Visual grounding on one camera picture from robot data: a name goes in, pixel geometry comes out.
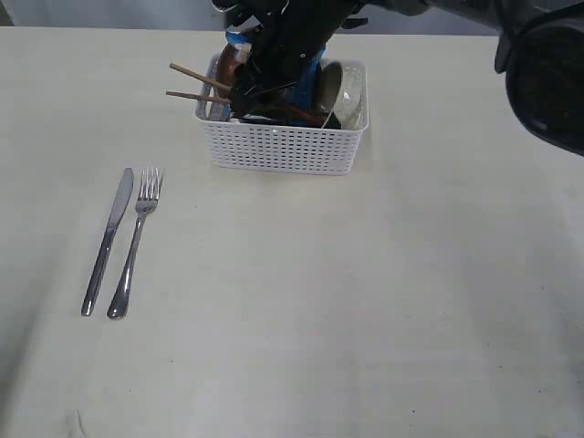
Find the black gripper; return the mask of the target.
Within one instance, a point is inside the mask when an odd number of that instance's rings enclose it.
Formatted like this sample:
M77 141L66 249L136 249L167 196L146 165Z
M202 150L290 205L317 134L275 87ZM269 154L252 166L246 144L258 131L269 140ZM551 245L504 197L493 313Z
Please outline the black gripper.
M248 60L235 72L228 93L244 115L294 86L335 31L354 14L357 1L238 1L260 24Z

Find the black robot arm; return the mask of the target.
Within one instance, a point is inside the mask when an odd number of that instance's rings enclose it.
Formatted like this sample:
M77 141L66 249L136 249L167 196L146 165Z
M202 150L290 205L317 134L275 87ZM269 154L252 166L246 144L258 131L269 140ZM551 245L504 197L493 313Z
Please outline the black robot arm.
M494 70L519 123L561 150L583 153L583 4L580 1L215 1L227 27L250 20L251 58L235 75L235 111L246 113L296 85L340 29L494 36Z

